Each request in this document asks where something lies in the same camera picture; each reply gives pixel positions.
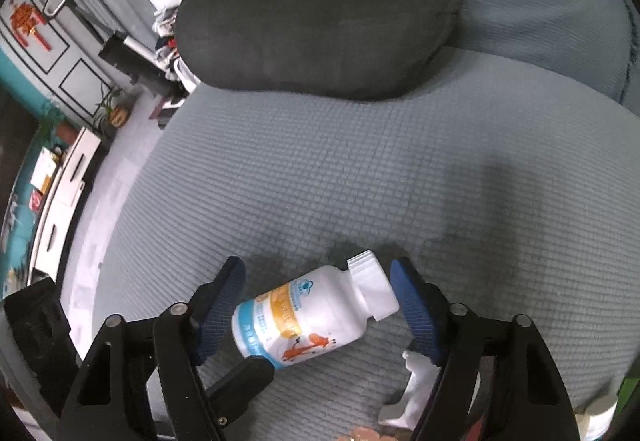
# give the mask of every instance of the gray sofa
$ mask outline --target gray sofa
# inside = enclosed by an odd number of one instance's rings
[[[619,382],[640,343],[640,121],[618,103],[634,58],[629,11],[623,0],[465,1],[453,43],[466,49],[443,49],[430,80],[396,100],[202,85],[130,193],[94,328],[188,299],[229,255],[246,261],[252,297],[370,248],[383,264],[409,255],[477,313],[529,314],[574,406]],[[406,384],[410,339],[398,314],[279,372],[230,439],[375,425]],[[228,343],[205,383],[238,358]]]

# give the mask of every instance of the floor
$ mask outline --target floor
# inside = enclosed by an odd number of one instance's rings
[[[140,169],[162,136],[156,121],[148,119],[158,100],[148,92],[140,95],[129,121],[118,131],[98,170],[71,246],[60,300],[81,357],[94,338],[95,290],[113,228]]]

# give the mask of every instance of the dark gray cushion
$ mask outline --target dark gray cushion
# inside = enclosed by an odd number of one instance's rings
[[[356,99],[415,84],[462,0],[184,0],[181,55],[215,87]]]

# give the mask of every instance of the bottle cap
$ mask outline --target bottle cap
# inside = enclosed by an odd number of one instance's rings
[[[365,251],[347,261],[353,283],[377,321],[384,320],[400,309],[385,271],[372,251]]]

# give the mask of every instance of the screw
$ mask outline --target screw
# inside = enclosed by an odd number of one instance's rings
[[[122,317],[120,315],[111,315],[107,318],[105,323],[107,324],[107,327],[116,327],[119,326],[121,322]]]
[[[455,316],[464,316],[466,315],[466,312],[468,311],[468,309],[464,304],[456,303],[456,304],[451,304],[451,306],[449,306],[449,311]]]
[[[518,315],[516,316],[516,324],[521,327],[531,327],[533,321],[526,315]]]
[[[171,306],[171,314],[173,316],[184,315],[185,313],[187,313],[188,310],[189,310],[189,306],[187,306],[187,304],[184,304],[182,302],[180,302],[180,304],[174,304]]]

